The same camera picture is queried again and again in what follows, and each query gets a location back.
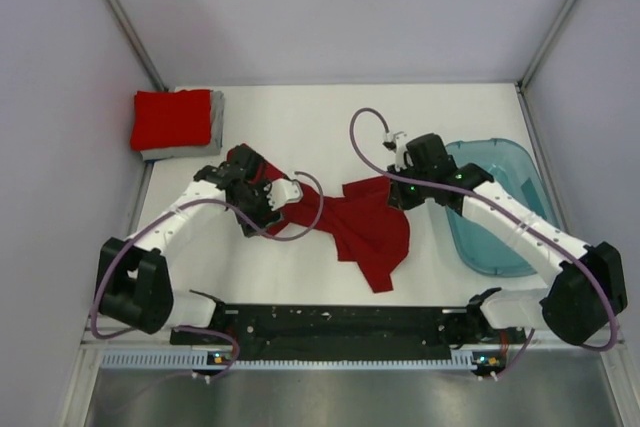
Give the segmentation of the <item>aluminium frame post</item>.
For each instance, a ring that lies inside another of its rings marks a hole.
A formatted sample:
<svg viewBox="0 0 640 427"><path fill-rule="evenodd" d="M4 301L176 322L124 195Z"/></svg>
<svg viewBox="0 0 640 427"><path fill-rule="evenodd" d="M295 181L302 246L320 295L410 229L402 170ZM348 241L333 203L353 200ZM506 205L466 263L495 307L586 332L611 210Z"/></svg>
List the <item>aluminium frame post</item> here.
<svg viewBox="0 0 640 427"><path fill-rule="evenodd" d="M107 11L115 21L124 41L143 70L154 91L166 92L167 84L149 55L129 14L120 0L103 0Z"/></svg>
<svg viewBox="0 0 640 427"><path fill-rule="evenodd" d="M524 94L531 85L539 70L550 56L580 2L581 0L563 0L523 75L516 83L519 93Z"/></svg>

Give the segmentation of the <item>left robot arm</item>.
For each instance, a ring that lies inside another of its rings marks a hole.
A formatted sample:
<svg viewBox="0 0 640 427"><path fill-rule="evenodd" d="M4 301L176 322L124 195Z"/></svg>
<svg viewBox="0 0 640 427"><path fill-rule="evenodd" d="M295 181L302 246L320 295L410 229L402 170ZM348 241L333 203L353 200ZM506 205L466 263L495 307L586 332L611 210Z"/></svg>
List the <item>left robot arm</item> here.
<svg viewBox="0 0 640 427"><path fill-rule="evenodd" d="M247 145L233 148L219 165L199 169L175 201L154 220L125 239L112 237L102 246L92 333L100 316L125 325L127 331L155 334L164 328L191 327L205 343L226 334L227 321L216 313L219 302L193 287L174 284L176 259L213 221L235 215L244 236L260 235L279 222L284 206L301 198L298 182L269 179L268 163Z"/></svg>

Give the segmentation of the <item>folded bright red t-shirt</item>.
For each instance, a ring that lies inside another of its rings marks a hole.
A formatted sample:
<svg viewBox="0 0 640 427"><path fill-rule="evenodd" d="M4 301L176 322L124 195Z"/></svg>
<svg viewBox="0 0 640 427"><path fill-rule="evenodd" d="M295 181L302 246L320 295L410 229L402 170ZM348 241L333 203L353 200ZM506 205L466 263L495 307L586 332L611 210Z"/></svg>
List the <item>folded bright red t-shirt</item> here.
<svg viewBox="0 0 640 427"><path fill-rule="evenodd" d="M211 141L212 106L209 90L138 91L134 95L134 151L199 147Z"/></svg>

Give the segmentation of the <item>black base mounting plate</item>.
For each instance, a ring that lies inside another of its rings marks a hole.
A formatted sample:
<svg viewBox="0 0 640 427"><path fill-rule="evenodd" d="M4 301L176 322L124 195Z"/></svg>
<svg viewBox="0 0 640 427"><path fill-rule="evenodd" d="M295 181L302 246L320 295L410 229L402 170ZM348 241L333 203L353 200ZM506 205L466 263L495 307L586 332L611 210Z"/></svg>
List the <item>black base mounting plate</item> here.
<svg viewBox="0 0 640 427"><path fill-rule="evenodd" d="M443 359L508 340L475 307L226 304L208 328L234 338L240 360Z"/></svg>

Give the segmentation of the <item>dark red t-shirt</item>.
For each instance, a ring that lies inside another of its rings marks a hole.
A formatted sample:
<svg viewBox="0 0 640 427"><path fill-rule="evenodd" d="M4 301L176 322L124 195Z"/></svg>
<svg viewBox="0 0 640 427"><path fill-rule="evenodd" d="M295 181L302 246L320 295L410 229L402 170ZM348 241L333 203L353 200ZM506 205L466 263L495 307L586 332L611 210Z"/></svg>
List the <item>dark red t-shirt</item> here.
<svg viewBox="0 0 640 427"><path fill-rule="evenodd" d="M354 262L375 293L393 290L391 275L409 253L410 225L404 212L387 205L390 180L372 177L346 183L342 195L319 194L302 186L298 203L277 210L282 220L267 231L280 233L290 224L313 226L331 235L340 262Z"/></svg>

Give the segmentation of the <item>translucent blue plastic bin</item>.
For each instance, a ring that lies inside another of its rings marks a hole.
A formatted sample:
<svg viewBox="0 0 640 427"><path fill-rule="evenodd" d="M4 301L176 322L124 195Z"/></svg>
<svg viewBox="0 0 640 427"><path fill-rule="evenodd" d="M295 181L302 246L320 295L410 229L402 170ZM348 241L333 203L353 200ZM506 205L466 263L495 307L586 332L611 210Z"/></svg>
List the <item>translucent blue plastic bin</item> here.
<svg viewBox="0 0 640 427"><path fill-rule="evenodd" d="M507 195L556 226L557 216L542 184L536 165L520 144L504 138L455 141L446 145L459 167L473 163L499 183ZM516 225L506 220L488 230L455 211L446 211L454 246L471 270L489 277L517 278L536 274L530 263L512 249Z"/></svg>

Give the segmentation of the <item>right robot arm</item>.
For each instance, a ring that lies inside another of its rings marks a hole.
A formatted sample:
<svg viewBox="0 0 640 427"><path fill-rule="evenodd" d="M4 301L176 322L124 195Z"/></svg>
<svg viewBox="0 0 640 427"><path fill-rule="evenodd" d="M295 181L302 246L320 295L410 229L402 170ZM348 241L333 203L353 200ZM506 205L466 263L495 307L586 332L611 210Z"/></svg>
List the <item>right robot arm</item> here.
<svg viewBox="0 0 640 427"><path fill-rule="evenodd" d="M482 167L458 166L436 134L413 140L385 135L395 155L389 204L410 210L432 199L500 239L526 261L544 285L532 290L493 289L476 297L469 335L487 343L503 329L547 329L571 345L585 343L628 306L619 251L591 246L550 224L509 194Z"/></svg>

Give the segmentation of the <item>right aluminium frame post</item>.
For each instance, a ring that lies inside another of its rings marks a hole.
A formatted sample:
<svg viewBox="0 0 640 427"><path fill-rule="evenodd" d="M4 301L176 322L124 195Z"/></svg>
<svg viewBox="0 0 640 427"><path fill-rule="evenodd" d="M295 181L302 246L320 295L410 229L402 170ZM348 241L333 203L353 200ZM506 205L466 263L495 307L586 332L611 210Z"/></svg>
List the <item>right aluminium frame post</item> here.
<svg viewBox="0 0 640 427"><path fill-rule="evenodd" d="M523 75L516 83L519 93L524 94L531 85L539 70L550 56L580 2L581 0L563 0Z"/></svg>

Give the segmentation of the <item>left aluminium frame post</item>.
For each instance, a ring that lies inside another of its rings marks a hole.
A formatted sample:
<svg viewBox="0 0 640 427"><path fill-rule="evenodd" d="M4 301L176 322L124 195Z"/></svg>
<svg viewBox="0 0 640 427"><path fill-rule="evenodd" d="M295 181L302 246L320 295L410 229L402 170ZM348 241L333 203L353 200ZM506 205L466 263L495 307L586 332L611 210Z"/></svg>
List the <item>left aluminium frame post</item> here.
<svg viewBox="0 0 640 427"><path fill-rule="evenodd" d="M167 84L149 55L129 14L120 0L103 0L107 11L115 21L124 41L143 70L154 91L166 92Z"/></svg>

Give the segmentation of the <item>folded grey t-shirt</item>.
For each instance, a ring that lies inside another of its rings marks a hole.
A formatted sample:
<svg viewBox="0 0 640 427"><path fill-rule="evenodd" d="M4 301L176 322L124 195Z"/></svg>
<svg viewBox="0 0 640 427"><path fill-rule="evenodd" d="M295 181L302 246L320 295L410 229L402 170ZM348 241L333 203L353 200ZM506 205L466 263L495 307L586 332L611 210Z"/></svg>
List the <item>folded grey t-shirt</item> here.
<svg viewBox="0 0 640 427"><path fill-rule="evenodd" d="M224 113L224 94L220 91L211 92L212 127L211 141L205 146L199 147L173 147L137 151L145 161L158 161L169 158L214 156L220 153L222 148L222 130Z"/></svg>

